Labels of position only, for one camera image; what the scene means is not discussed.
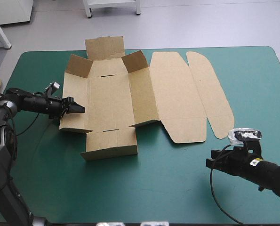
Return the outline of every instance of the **cable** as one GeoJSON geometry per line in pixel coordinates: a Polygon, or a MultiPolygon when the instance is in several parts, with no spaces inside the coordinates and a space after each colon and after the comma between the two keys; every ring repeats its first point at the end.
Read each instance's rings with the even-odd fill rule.
{"type": "Polygon", "coordinates": [[[25,133],[25,132],[35,123],[35,121],[37,120],[38,116],[39,116],[39,113],[37,114],[37,116],[35,117],[35,119],[31,122],[31,124],[30,124],[23,132],[17,134],[17,136],[19,136],[19,135],[25,133]]]}
{"type": "Polygon", "coordinates": [[[219,204],[219,202],[218,202],[218,200],[217,200],[217,198],[216,198],[216,196],[215,196],[214,189],[213,189],[213,179],[212,179],[212,176],[213,176],[213,169],[214,169],[215,163],[217,162],[217,160],[219,160],[219,159],[221,159],[221,158],[223,158],[223,157],[225,157],[225,156],[227,156],[227,155],[229,155],[229,154],[231,154],[231,153],[233,152],[233,151],[231,151],[231,152],[229,152],[229,153],[224,154],[224,153],[226,152],[226,149],[227,149],[228,147],[230,147],[230,146],[231,146],[231,145],[225,146],[225,147],[222,149],[222,151],[220,152],[220,154],[214,159],[213,165],[212,165],[212,167],[211,167],[211,172],[210,172],[211,193],[212,193],[212,196],[213,196],[213,199],[214,199],[216,205],[219,207],[219,209],[220,209],[227,217],[229,217],[231,220],[235,221],[237,224],[247,226],[246,224],[243,224],[242,222],[240,222],[240,221],[238,221],[237,219],[235,219],[234,217],[232,217],[230,214],[228,214],[228,213],[221,207],[221,205],[219,204]]]}

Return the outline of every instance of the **white label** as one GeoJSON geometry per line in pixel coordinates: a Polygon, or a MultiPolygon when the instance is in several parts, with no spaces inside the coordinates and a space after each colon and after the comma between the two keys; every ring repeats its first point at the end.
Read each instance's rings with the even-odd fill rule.
{"type": "Polygon", "coordinates": [[[256,166],[259,162],[263,161],[263,159],[253,159],[250,163],[251,166],[256,166]]]}

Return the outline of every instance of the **green table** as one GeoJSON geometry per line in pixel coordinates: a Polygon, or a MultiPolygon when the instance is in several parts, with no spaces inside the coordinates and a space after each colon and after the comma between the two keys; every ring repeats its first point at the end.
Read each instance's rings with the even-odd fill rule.
{"type": "MultiPolygon", "coordinates": [[[[280,64],[273,49],[144,49],[148,62],[154,51],[177,51],[184,59],[187,51],[204,54],[233,109],[235,127],[260,129],[264,158],[280,164],[280,64]]],[[[35,92],[54,80],[62,84],[71,53],[86,57],[85,51],[22,54],[7,88],[35,92]]],[[[17,131],[35,115],[19,113],[17,131]]],[[[12,176],[34,214],[51,222],[232,222],[212,199],[210,170],[205,167],[210,150],[221,149],[227,139],[216,139],[209,124],[207,141],[196,144],[174,144],[161,123],[140,127],[136,133],[138,155],[85,162],[79,153],[85,151],[86,136],[59,131],[56,121],[40,115],[18,137],[12,176]]],[[[237,219],[280,223],[280,199],[271,191],[259,192],[257,185],[218,171],[214,186],[223,207],[237,219]]]]}

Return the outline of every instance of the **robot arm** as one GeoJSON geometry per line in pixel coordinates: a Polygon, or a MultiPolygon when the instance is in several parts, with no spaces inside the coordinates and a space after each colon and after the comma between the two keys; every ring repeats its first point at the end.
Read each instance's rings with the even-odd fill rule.
{"type": "Polygon", "coordinates": [[[15,125],[12,128],[8,121],[21,110],[48,114],[51,119],[61,119],[65,113],[85,112],[72,97],[52,97],[58,88],[59,84],[53,82],[44,93],[11,88],[6,94],[0,94],[0,212],[11,226],[44,226],[48,221],[33,216],[10,176],[16,160],[17,140],[15,125]]]}
{"type": "Polygon", "coordinates": [[[259,185],[259,191],[265,188],[272,190],[280,197],[280,166],[265,161],[261,155],[261,133],[255,129],[233,129],[229,133],[233,150],[211,151],[211,159],[207,159],[206,166],[239,176],[259,185]]]}

